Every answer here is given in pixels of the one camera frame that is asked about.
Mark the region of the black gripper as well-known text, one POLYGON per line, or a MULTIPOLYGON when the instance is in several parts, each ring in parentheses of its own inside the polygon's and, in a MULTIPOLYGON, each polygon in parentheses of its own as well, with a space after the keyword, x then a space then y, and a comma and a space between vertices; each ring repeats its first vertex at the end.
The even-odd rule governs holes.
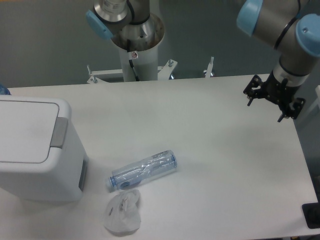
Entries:
POLYGON ((301 97, 294 99, 298 87, 290 86, 288 78, 282 78, 282 81, 279 82, 273 74, 268 76, 265 83, 258 75, 252 77, 249 84, 243 90, 243 93, 249 99, 247 106, 249 107, 254 99, 264 99, 266 97, 266 91, 267 96, 269 96, 267 99, 278 104, 281 110, 281 115, 277 120, 278 123, 283 119, 291 118, 296 120, 298 118, 306 100, 301 97))

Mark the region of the second grey blue robot arm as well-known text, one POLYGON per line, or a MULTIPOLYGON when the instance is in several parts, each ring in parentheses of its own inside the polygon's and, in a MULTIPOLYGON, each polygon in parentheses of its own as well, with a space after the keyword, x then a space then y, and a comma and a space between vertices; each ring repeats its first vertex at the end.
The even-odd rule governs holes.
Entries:
POLYGON ((95 0, 85 13, 90 28, 109 40, 127 25, 141 25, 150 17, 149 0, 95 0))

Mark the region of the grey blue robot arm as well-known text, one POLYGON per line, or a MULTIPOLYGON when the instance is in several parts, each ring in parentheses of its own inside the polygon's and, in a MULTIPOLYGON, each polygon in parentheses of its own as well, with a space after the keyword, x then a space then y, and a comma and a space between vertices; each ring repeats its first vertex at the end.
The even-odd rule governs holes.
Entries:
POLYGON ((282 119, 297 119, 306 100, 295 97, 320 59, 320 16, 301 16, 307 0, 247 0, 236 25, 248 36, 280 52, 266 81, 254 75, 243 90, 248 100, 266 99, 277 105, 282 119))

